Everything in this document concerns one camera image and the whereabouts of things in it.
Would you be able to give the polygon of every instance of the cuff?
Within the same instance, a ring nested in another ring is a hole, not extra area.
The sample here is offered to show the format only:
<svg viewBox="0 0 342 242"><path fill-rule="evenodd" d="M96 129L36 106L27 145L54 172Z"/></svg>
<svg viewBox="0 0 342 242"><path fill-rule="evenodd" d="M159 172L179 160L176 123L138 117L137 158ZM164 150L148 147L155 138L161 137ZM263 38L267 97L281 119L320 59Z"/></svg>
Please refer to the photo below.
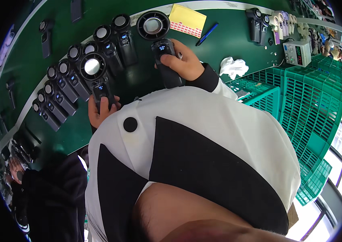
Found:
<svg viewBox="0 0 342 242"><path fill-rule="evenodd" d="M186 81L186 86L194 86L212 93L218 85L218 75L209 64L202 63L202 66L205 68L202 75L196 80Z"/></svg>

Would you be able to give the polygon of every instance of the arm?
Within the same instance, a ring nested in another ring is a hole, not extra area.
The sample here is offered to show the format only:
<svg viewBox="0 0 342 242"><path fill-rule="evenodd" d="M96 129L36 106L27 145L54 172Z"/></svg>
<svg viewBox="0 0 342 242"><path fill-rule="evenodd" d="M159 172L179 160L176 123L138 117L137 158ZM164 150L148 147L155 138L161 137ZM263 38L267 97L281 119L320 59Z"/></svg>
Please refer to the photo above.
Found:
<svg viewBox="0 0 342 242"><path fill-rule="evenodd" d="M182 59L179 60L173 55L162 55L160 61L184 78L186 86L194 86L210 93L216 93L237 100L237 95L222 82L209 64L202 64L190 48L177 40L171 40L174 44L175 52L181 53Z"/></svg>

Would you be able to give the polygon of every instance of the stacked crates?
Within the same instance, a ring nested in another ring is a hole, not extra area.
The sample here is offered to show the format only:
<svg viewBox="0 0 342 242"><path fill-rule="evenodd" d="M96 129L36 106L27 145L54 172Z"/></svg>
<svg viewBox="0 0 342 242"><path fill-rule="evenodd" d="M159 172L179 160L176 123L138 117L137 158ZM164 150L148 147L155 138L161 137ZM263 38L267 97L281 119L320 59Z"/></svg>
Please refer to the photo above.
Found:
<svg viewBox="0 0 342 242"><path fill-rule="evenodd" d="M299 160L301 186L296 198L304 206L320 194L332 168L323 157L342 118L342 63L317 55L307 67L272 67L228 83L246 81L280 88L276 119ZM266 110L258 103L244 103Z"/></svg>

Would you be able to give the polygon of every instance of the black patch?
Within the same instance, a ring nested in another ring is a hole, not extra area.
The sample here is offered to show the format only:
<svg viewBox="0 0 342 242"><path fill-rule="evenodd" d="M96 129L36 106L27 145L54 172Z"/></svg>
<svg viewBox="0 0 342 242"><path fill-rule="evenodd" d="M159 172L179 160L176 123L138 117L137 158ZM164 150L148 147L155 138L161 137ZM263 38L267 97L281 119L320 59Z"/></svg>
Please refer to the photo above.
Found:
<svg viewBox="0 0 342 242"><path fill-rule="evenodd" d="M139 176L100 144L97 165L102 222L108 241L127 241L132 209L147 179Z"/></svg>
<svg viewBox="0 0 342 242"><path fill-rule="evenodd" d="M133 132L137 128L137 120L133 117L126 118L123 123L126 132Z"/></svg>
<svg viewBox="0 0 342 242"><path fill-rule="evenodd" d="M258 172L200 133L160 117L149 180L202 196L255 228L288 233L285 207Z"/></svg>

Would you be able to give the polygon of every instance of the blue pen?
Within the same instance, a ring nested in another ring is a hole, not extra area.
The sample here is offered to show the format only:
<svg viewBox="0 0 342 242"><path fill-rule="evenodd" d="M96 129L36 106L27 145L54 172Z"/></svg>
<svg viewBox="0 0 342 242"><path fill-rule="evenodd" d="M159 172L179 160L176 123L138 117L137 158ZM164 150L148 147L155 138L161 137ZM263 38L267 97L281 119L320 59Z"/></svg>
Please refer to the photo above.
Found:
<svg viewBox="0 0 342 242"><path fill-rule="evenodd" d="M213 27L211 27L211 29L205 34L203 35L200 40L196 43L195 46L200 46L200 44L202 44L203 41L205 41L205 39L207 38L207 36L218 26L219 23L214 24Z"/></svg>

